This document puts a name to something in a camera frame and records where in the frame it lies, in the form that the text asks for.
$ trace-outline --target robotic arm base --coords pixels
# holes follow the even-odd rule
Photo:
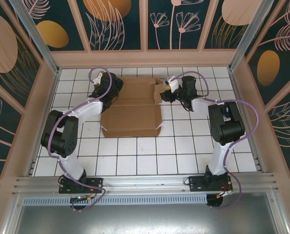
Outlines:
[[[206,172],[203,176],[190,176],[188,178],[189,189],[191,192],[219,192],[232,191],[232,182],[228,173],[222,175],[213,175],[206,166]]]
[[[84,170],[81,178],[78,180],[82,184],[86,184],[93,187],[103,187],[103,178],[87,178]],[[60,194],[91,194],[92,191],[84,186],[75,183],[65,175],[61,176],[59,180],[59,193]],[[95,190],[96,193],[100,194],[101,190]]]

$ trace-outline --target wire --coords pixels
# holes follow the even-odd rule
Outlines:
[[[63,175],[61,175],[59,178],[58,178],[58,183],[60,184],[61,183],[61,179],[63,178]]]
[[[227,186],[225,183],[222,183],[222,185],[226,188],[226,189],[228,189],[228,190],[232,190],[229,186]]]
[[[104,189],[104,188],[99,188],[99,187],[94,187],[94,186],[90,186],[90,185],[87,185],[87,184],[83,184],[83,183],[77,181],[75,178],[73,178],[73,177],[72,177],[72,176],[67,172],[67,170],[63,167],[62,162],[61,162],[59,156],[53,155],[53,154],[51,153],[51,144],[52,144],[52,139],[53,139],[54,133],[55,133],[55,131],[56,131],[56,129],[57,129],[59,123],[63,120],[63,118],[65,118],[67,115],[69,115],[69,114],[71,114],[71,113],[77,111],[77,110],[80,109],[81,107],[83,107],[83,106],[85,106],[85,105],[87,105],[87,104],[90,104],[90,103],[93,102],[93,101],[96,101],[96,100],[99,100],[99,99],[105,97],[105,96],[107,95],[107,93],[109,92],[109,90],[110,90],[110,88],[111,88],[111,85],[112,85],[112,79],[111,79],[111,74],[110,74],[110,72],[109,72],[106,68],[103,68],[103,67],[95,67],[95,68],[92,68],[92,69],[90,70],[89,74],[88,74],[88,78],[89,78],[90,82],[93,83],[93,80],[92,80],[92,78],[91,78],[91,75],[92,75],[92,71],[94,71],[94,70],[96,70],[96,69],[102,69],[102,70],[106,71],[107,74],[108,74],[109,77],[110,77],[110,79],[109,79],[109,87],[107,88],[106,92],[103,93],[102,95],[100,95],[99,97],[97,97],[97,98],[92,98],[92,99],[90,99],[90,100],[88,100],[88,101],[86,101],[86,102],[84,102],[84,103],[82,103],[82,104],[80,104],[80,105],[74,107],[72,110],[67,111],[65,114],[63,114],[63,115],[62,115],[62,116],[57,120],[57,122],[55,123],[55,125],[54,125],[54,127],[53,127],[53,130],[52,130],[52,132],[51,132],[51,134],[50,134],[50,136],[49,136],[48,145],[47,145],[47,152],[48,152],[48,155],[49,155],[50,157],[55,158],[55,159],[58,160],[58,163],[59,163],[59,165],[60,165],[62,171],[64,172],[64,174],[65,174],[69,179],[71,179],[72,181],[74,181],[75,183],[77,183],[77,184],[79,184],[79,185],[81,185],[81,186],[83,186],[83,187],[86,187],[86,188],[89,188],[89,189],[94,189],[94,190],[102,190],[102,192],[103,192],[102,195],[101,195],[99,198],[97,198],[97,199],[96,199],[96,200],[95,200],[91,205],[88,205],[88,206],[86,206],[85,208],[83,208],[82,211],[85,211],[85,210],[87,210],[87,209],[93,207],[97,202],[99,202],[99,201],[101,200],[101,198],[106,194],[106,189]]]
[[[183,102],[182,102],[180,99],[178,99],[178,98],[177,98],[177,100],[178,100],[178,101],[180,102],[180,104],[183,106],[184,110],[186,110],[186,111],[189,112],[189,109],[187,109],[187,108],[184,106]]]
[[[118,100],[118,98],[119,98],[119,95],[117,96],[116,100]],[[111,105],[114,104],[114,103],[116,102],[116,100],[114,100],[114,101],[111,103]]]
[[[179,77],[181,77],[181,76],[183,76],[183,75],[185,75],[185,74],[188,74],[188,73],[198,74],[198,75],[199,75],[199,76],[204,80],[204,82],[205,82],[205,84],[206,84],[207,94],[204,95],[204,96],[202,96],[202,97],[204,98],[205,101],[213,102],[213,103],[215,103],[215,104],[222,104],[222,103],[225,103],[225,102],[237,102],[237,103],[242,103],[242,104],[244,104],[244,105],[249,106],[249,107],[250,107],[250,108],[255,112],[255,114],[256,114],[256,125],[254,126],[253,130],[252,130],[248,135],[246,135],[245,137],[242,137],[242,138],[238,139],[237,141],[231,143],[230,146],[227,148],[227,151],[226,151],[226,153],[225,153],[225,155],[224,155],[224,159],[223,159],[223,167],[224,167],[225,171],[226,171],[228,174],[230,174],[230,175],[231,175],[231,176],[236,180],[236,182],[237,182],[237,184],[238,184],[238,187],[239,187],[239,195],[238,195],[238,197],[237,197],[237,200],[236,200],[234,203],[232,203],[232,204],[230,204],[230,205],[223,206],[223,207],[216,207],[217,209],[225,209],[225,208],[228,208],[228,207],[231,207],[231,206],[234,206],[235,204],[237,204],[237,203],[239,202],[240,198],[242,197],[242,186],[241,186],[241,183],[240,183],[239,179],[238,179],[238,178],[237,178],[237,177],[236,177],[232,172],[230,172],[230,171],[228,170],[227,166],[226,166],[226,162],[227,162],[228,154],[229,154],[229,152],[231,151],[231,149],[233,148],[233,146],[234,146],[235,144],[239,143],[239,142],[242,141],[242,140],[245,140],[245,139],[249,138],[250,136],[252,136],[252,135],[254,134],[254,132],[257,130],[258,125],[259,125],[259,114],[258,114],[257,110],[254,108],[254,106],[251,105],[249,102],[246,102],[246,101],[237,100],[237,99],[228,99],[228,100],[217,101],[217,100],[212,100],[212,99],[208,99],[208,98],[206,98],[206,97],[209,95],[209,86],[208,86],[208,83],[207,83],[205,77],[204,77],[202,74],[200,74],[199,72],[195,72],[195,71],[187,71],[187,72],[183,72],[182,74],[179,74],[177,77],[175,77],[175,78],[172,79],[171,81],[174,81],[175,79],[177,79],[177,78],[179,78]]]
[[[94,197],[93,198],[96,198],[96,191],[94,189],[92,189],[92,193],[91,193],[90,196],[92,196],[93,192],[94,192]]]
[[[190,185],[190,184],[186,184],[186,183],[185,183],[188,179],[189,179],[189,178],[186,178],[186,179],[183,181],[183,183],[184,183],[185,185],[187,185],[187,186]]]

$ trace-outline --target white tile floor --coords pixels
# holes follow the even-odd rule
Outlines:
[[[90,69],[64,69],[57,86],[52,109],[66,110],[85,101],[93,91]],[[209,98],[235,98],[225,67],[146,67],[109,68],[118,77],[157,77],[199,71],[207,78]],[[203,81],[197,81],[199,94],[205,94]],[[90,176],[169,175],[204,173],[210,162],[213,140],[209,120],[198,112],[187,112],[179,102],[163,102],[162,130],[158,137],[104,138],[100,115],[85,122],[78,131],[79,162]],[[256,172],[247,140],[235,146],[228,168],[232,172]],[[48,157],[44,147],[35,164],[33,176],[60,176],[57,161]]]

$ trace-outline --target vertical metal post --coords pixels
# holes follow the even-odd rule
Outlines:
[[[236,52],[229,64],[230,70],[233,72],[237,68],[241,59],[243,58],[246,50],[250,46],[250,43],[254,39],[254,36],[258,32],[265,16],[267,15],[268,10],[271,9],[274,0],[263,0],[261,1],[258,10],[254,14],[252,21],[248,25],[241,41],[239,42]]]
[[[26,10],[25,6],[23,5],[23,1],[21,0],[9,0],[12,4],[16,14],[18,15],[19,19],[23,23],[24,27],[26,28],[27,32],[30,34],[32,40],[36,44],[37,48],[39,49],[40,53],[43,55],[45,61],[48,63],[49,67],[54,73],[58,72],[58,66],[55,63],[54,58],[51,55],[50,50],[48,49],[47,45],[45,44],[42,36],[40,35],[35,23],[31,19],[28,11]]]

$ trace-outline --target cardboard box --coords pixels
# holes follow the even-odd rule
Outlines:
[[[156,137],[162,123],[160,92],[163,82],[157,78],[122,78],[119,98],[101,116],[105,137]]]

